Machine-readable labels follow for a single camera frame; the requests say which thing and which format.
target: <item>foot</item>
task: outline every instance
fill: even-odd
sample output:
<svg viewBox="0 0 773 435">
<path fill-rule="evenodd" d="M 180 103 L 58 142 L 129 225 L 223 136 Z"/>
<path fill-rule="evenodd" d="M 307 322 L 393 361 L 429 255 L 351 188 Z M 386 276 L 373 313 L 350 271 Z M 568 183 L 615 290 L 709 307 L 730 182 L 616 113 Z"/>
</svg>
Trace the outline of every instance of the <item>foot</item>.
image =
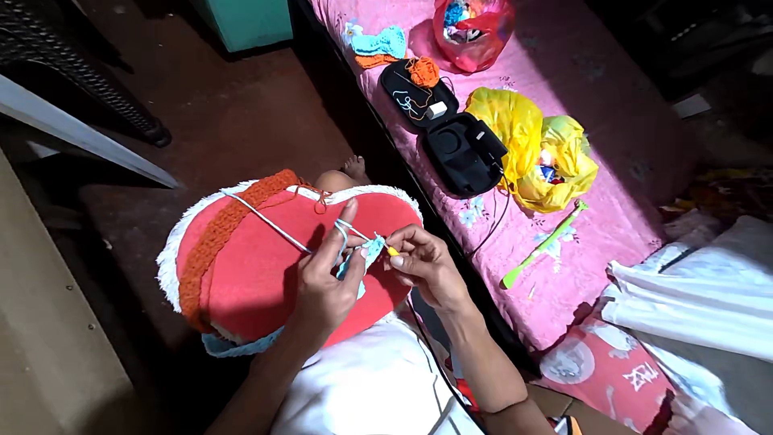
<svg viewBox="0 0 773 435">
<path fill-rule="evenodd" d="M 343 172 L 360 186 L 370 184 L 370 178 L 365 175 L 365 159 L 361 156 L 351 156 L 343 164 Z"/>
</svg>

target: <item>orange yarn ball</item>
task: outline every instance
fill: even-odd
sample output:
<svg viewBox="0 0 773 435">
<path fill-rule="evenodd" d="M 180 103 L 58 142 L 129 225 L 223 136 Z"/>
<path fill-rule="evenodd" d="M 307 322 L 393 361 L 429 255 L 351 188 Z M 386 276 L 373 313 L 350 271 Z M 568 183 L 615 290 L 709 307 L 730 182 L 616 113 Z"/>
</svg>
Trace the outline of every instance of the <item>orange yarn ball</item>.
<svg viewBox="0 0 773 435">
<path fill-rule="evenodd" d="M 405 69 L 410 73 L 410 79 L 417 86 L 434 87 L 440 80 L 440 69 L 430 57 L 422 56 L 408 61 Z"/>
</svg>

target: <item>green cabinet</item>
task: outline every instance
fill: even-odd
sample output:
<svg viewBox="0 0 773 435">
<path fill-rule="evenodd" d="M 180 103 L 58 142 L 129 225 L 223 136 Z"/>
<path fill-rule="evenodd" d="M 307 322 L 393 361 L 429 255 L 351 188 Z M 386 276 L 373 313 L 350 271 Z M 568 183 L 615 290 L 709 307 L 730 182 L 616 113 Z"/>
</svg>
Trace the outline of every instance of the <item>green cabinet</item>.
<svg viewBox="0 0 773 435">
<path fill-rule="evenodd" d="M 288 0 L 191 0 L 230 52 L 292 39 Z"/>
</svg>

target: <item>left hand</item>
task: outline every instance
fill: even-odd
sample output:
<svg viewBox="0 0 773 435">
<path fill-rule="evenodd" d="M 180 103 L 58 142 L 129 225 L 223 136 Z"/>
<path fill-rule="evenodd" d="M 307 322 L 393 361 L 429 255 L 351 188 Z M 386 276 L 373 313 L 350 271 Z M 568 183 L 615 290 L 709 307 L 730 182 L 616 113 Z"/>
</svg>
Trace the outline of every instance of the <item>left hand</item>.
<svg viewBox="0 0 773 435">
<path fill-rule="evenodd" d="M 340 219 L 352 223 L 357 214 L 357 199 L 346 203 Z M 359 282 L 365 275 L 366 248 L 356 249 L 343 281 L 331 274 L 338 263 L 343 235 L 332 228 L 319 249 L 301 260 L 298 267 L 298 299 L 288 326 L 319 349 L 330 334 L 346 319 L 357 301 Z M 349 236 L 349 248 L 361 245 L 361 238 Z"/>
</svg>

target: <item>toothbrush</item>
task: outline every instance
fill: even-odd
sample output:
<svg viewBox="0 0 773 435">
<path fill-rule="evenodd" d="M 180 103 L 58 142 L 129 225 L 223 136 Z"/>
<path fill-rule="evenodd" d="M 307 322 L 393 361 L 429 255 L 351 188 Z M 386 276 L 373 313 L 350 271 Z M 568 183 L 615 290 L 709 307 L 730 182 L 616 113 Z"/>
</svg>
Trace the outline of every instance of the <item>toothbrush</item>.
<svg viewBox="0 0 773 435">
<path fill-rule="evenodd" d="M 531 263 L 535 258 L 537 258 L 542 252 L 547 248 L 551 243 L 556 241 L 558 236 L 561 235 L 561 233 L 564 232 L 565 229 L 574 221 L 574 219 L 580 214 L 582 210 L 587 210 L 588 206 L 583 200 L 576 200 L 574 202 L 574 211 L 572 211 L 569 216 L 566 216 L 563 221 L 561 221 L 560 224 L 556 227 L 555 230 L 542 242 L 540 243 L 534 250 L 529 254 L 526 259 L 524 259 L 521 264 L 519 264 L 515 269 L 511 270 L 510 272 L 505 275 L 504 278 L 502 278 L 502 284 L 505 285 L 505 288 L 509 289 L 512 287 L 512 285 L 515 283 L 516 278 L 518 278 L 518 275 L 520 275 L 521 271 L 523 271 L 529 263 Z"/>
</svg>

